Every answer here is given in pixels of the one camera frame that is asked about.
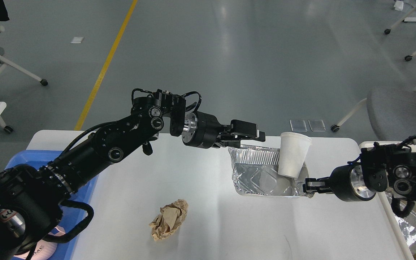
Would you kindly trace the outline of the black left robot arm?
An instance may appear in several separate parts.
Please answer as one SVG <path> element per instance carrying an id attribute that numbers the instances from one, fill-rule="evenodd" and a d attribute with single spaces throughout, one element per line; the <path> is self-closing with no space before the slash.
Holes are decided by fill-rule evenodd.
<path id="1" fill-rule="evenodd" d="M 132 97 L 130 115 L 101 123 L 78 135 L 53 161 L 36 169 L 19 164 L 0 172 L 0 260 L 28 253 L 40 240 L 67 243 L 94 217 L 89 204 L 70 199 L 107 167 L 138 148 L 151 155 L 150 142 L 170 119 L 170 134 L 186 146 L 241 146 L 242 140 L 265 141 L 255 123 L 231 120 L 222 125 L 214 115 L 200 112 L 201 95 L 136 88 L 146 96 Z"/>

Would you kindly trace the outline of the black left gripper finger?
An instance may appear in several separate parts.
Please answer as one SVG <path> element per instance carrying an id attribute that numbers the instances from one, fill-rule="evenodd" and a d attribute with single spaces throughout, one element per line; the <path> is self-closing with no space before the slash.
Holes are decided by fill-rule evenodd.
<path id="1" fill-rule="evenodd" d="M 251 138 L 246 135 L 232 134 L 228 132 L 221 132 L 215 140 L 215 148 L 233 147 L 240 148 L 243 140 L 254 140 L 256 142 L 265 142 L 266 134 L 263 131 L 259 131 L 259 137 Z"/>
<path id="2" fill-rule="evenodd" d="M 258 139 L 259 130 L 255 123 L 231 120 L 224 139 Z"/>

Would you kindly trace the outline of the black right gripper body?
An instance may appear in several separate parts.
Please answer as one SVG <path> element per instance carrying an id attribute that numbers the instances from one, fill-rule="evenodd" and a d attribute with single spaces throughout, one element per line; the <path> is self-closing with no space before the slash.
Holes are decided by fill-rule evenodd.
<path id="1" fill-rule="evenodd" d="M 335 168 L 329 177 L 329 188 L 344 202 L 365 202 L 375 197 L 363 179 L 361 165 L 350 164 Z"/>

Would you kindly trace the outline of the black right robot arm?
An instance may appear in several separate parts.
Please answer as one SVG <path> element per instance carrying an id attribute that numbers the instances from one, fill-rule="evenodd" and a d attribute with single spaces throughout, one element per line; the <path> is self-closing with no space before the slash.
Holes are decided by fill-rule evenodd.
<path id="1" fill-rule="evenodd" d="M 362 148 L 359 156 L 336 167 L 330 176 L 306 178 L 307 195 L 334 194 L 345 202 L 367 202 L 377 192 L 392 190 L 391 209 L 397 217 L 409 216 L 416 202 L 416 135 L 400 143 L 374 142 Z"/>

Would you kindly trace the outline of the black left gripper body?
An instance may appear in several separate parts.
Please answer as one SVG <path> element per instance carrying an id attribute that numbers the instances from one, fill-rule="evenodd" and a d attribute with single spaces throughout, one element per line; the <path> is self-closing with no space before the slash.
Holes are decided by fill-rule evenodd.
<path id="1" fill-rule="evenodd" d="M 214 115 L 191 112 L 185 115 L 182 141 L 186 146 L 203 149 L 226 147 L 232 141 L 226 127 Z"/>

